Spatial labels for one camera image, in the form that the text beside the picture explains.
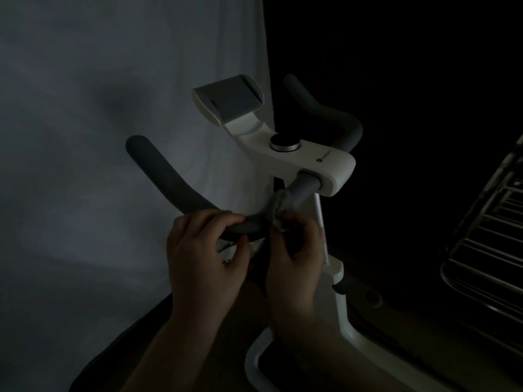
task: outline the right hand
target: right hand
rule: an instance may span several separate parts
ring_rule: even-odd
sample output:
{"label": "right hand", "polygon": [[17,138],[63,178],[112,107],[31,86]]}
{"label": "right hand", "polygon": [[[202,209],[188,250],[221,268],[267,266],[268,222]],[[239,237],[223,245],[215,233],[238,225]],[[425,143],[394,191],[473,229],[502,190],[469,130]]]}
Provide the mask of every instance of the right hand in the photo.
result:
{"label": "right hand", "polygon": [[323,265],[324,232],[313,219],[299,213],[286,217],[303,230],[304,245],[293,256],[283,235],[271,226],[270,264],[267,271],[267,299],[276,326],[311,319],[314,292]]}

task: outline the hand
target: hand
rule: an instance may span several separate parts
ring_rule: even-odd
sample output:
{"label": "hand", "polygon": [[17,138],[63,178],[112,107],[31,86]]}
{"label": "hand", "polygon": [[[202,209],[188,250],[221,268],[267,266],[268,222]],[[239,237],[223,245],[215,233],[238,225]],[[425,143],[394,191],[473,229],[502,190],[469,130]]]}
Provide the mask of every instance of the hand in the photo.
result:
{"label": "hand", "polygon": [[224,264],[216,245],[227,226],[244,220],[244,215],[222,210],[201,210],[174,220],[167,261],[177,321],[218,331],[245,280],[251,246],[244,235],[232,260]]}
{"label": "hand", "polygon": [[304,245],[290,256],[283,235],[271,227],[266,285],[267,299],[277,325],[313,317],[313,297],[323,264],[323,229],[302,214],[290,213],[287,220],[301,226]]}

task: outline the adjustment knob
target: adjustment knob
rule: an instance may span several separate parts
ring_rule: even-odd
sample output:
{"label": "adjustment knob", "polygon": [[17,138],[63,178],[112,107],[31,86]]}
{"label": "adjustment knob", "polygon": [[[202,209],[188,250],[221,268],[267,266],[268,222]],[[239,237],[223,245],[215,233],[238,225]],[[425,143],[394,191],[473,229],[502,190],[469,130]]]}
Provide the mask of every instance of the adjustment knob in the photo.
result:
{"label": "adjustment knob", "polygon": [[270,138],[270,147],[278,152],[296,151],[301,146],[301,140],[295,135],[277,133]]}

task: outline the metal rack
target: metal rack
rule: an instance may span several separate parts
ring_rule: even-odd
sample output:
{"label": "metal rack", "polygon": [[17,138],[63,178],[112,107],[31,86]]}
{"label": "metal rack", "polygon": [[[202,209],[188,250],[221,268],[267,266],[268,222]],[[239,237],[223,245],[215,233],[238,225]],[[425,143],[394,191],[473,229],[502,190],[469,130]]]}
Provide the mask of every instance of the metal rack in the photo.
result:
{"label": "metal rack", "polygon": [[458,227],[441,277],[523,323],[523,136]]}

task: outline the gray handlebar grip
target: gray handlebar grip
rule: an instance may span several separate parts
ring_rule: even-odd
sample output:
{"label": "gray handlebar grip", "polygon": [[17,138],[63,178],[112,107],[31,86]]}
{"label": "gray handlebar grip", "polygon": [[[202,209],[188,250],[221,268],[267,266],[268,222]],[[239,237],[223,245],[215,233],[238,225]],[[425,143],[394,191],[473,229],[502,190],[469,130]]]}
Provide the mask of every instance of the gray handlebar grip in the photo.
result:
{"label": "gray handlebar grip", "polygon": [[333,148],[350,152],[356,147],[363,134],[363,127],[356,117],[352,114],[319,104],[302,83],[298,81],[296,76],[292,74],[285,76],[284,85],[292,97],[296,99],[299,105],[309,112],[310,115],[343,128],[343,136],[332,145]]}
{"label": "gray handlebar grip", "polygon": [[[131,136],[126,141],[126,150],[167,200],[183,214],[218,209],[193,190],[146,137]],[[264,213],[256,213],[248,216],[244,223],[227,227],[221,239],[237,242],[246,234],[249,241],[258,240],[267,235],[268,227]]]}

